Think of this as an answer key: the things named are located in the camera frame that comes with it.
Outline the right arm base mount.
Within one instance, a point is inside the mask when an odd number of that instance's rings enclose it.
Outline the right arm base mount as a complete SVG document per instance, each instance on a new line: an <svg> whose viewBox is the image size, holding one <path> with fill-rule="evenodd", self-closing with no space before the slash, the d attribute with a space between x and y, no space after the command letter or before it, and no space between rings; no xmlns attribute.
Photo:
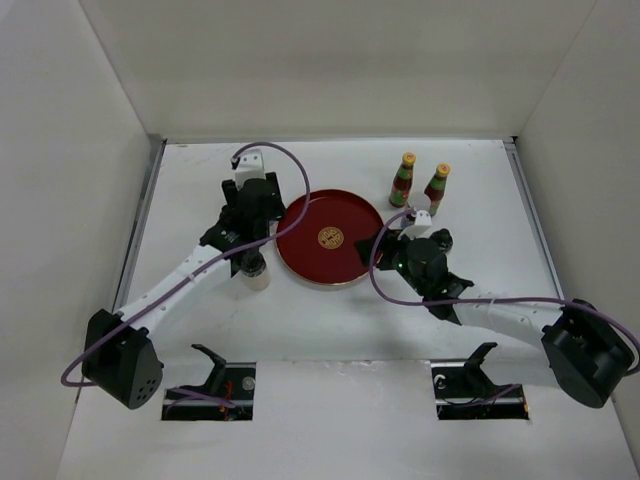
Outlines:
<svg viewBox="0 0 640 480"><path fill-rule="evenodd" d="M436 415L441 421L529 420L519 384L495 384L482 370L496 342L482 343L467 358L430 364Z"/></svg>

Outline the silver lid jar large beads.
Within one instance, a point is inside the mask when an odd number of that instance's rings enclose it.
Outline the silver lid jar large beads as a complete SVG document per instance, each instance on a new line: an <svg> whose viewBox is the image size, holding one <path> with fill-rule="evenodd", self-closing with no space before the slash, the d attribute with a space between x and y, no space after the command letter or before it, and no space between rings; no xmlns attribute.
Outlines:
<svg viewBox="0 0 640 480"><path fill-rule="evenodd" d="M413 209L415 211L429 211L431 208L431 199L423 192L412 193L408 197L406 208Z"/></svg>

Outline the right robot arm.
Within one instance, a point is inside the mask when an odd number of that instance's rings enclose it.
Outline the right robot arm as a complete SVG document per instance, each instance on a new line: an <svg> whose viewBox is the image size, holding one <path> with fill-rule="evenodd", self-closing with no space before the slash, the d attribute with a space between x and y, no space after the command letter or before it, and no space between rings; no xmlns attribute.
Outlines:
<svg viewBox="0 0 640 480"><path fill-rule="evenodd" d="M381 228L354 244L371 271L394 271L419 295L419 306L458 326L490 330L540 349L555 384L577 402L600 408L623 377L639 371L639 342L592 304L546 297L492 297L450 272L453 238L415 227Z"/></svg>

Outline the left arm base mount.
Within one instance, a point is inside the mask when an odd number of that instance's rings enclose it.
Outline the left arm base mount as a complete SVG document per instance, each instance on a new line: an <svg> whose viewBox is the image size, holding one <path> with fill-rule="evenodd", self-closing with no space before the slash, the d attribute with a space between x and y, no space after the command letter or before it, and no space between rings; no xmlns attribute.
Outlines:
<svg viewBox="0 0 640 480"><path fill-rule="evenodd" d="M202 344L169 363L163 421L250 421L257 364L229 362Z"/></svg>

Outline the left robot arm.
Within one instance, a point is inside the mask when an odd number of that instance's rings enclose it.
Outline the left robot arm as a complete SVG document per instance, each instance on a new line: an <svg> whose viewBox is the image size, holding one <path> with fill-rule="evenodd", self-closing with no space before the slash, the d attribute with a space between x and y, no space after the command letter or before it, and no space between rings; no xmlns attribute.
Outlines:
<svg viewBox="0 0 640 480"><path fill-rule="evenodd" d="M160 388L184 390L199 399L214 398L224 387L222 358L208 347L193 350L208 361L162 361L153 344L161 327L184 317L198 298L238 273L262 274L262 245L271 241L272 223L283 218L275 173L225 180L226 200L217 222L191 254L150 291L115 312L101 309L89 320L81 373L130 410L143 406ZM178 381L178 369L189 378Z"/></svg>

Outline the yellow cap sauce bottle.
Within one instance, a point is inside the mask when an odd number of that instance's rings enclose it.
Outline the yellow cap sauce bottle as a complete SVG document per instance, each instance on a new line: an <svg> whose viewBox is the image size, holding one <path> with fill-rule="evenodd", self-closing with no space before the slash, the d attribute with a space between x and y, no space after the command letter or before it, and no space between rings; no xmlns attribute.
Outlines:
<svg viewBox="0 0 640 480"><path fill-rule="evenodd" d="M451 167L446 163L437 165L434 175L424 189L424 194L430 200L429 215L435 216L444 198L448 176Z"/></svg>
<svg viewBox="0 0 640 480"><path fill-rule="evenodd" d="M407 204L413 184L415 162L416 155L413 152L406 152L402 156L389 194L389 203L395 208L401 208Z"/></svg>

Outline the black cap spice grinder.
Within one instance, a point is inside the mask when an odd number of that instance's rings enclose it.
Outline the black cap spice grinder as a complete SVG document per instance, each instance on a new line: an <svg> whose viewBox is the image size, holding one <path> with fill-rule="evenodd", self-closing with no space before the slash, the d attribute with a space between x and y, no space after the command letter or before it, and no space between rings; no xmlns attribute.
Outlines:
<svg viewBox="0 0 640 480"><path fill-rule="evenodd" d="M246 252L242 258L240 273L245 286L252 291L265 290L271 281L266 260L259 250Z"/></svg>
<svg viewBox="0 0 640 480"><path fill-rule="evenodd" d="M451 232L448 229L442 228L435 231L430 235L430 239L437 244L438 248L444 254L449 254L449 252L452 250L454 241Z"/></svg>

